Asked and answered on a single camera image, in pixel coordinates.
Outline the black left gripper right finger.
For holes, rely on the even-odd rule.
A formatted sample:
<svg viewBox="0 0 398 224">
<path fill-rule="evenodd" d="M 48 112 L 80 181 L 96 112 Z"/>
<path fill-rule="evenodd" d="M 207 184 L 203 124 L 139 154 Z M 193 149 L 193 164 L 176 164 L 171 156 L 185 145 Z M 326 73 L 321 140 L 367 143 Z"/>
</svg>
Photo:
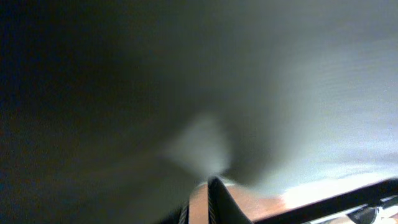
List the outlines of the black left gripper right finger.
<svg viewBox="0 0 398 224">
<path fill-rule="evenodd" d="M 208 180 L 209 224 L 252 224 L 217 177 Z"/>
</svg>

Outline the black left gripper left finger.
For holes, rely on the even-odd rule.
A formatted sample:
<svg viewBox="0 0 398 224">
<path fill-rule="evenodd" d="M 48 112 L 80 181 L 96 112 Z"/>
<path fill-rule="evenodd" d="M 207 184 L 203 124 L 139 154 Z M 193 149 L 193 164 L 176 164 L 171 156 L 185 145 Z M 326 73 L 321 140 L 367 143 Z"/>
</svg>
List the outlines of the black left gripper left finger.
<svg viewBox="0 0 398 224">
<path fill-rule="evenodd" d="M 189 201 L 187 200 L 178 209 L 168 214 L 161 224 L 189 224 Z"/>
</svg>

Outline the khaki shorts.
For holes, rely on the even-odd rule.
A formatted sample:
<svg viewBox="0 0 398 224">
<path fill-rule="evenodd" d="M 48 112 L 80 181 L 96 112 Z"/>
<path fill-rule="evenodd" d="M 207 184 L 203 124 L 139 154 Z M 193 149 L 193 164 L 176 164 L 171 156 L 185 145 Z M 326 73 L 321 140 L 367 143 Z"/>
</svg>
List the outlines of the khaki shorts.
<svg viewBox="0 0 398 224">
<path fill-rule="evenodd" d="M 215 175 L 396 177 L 397 2 L 1 2 L 2 223 L 155 223 Z"/>
</svg>

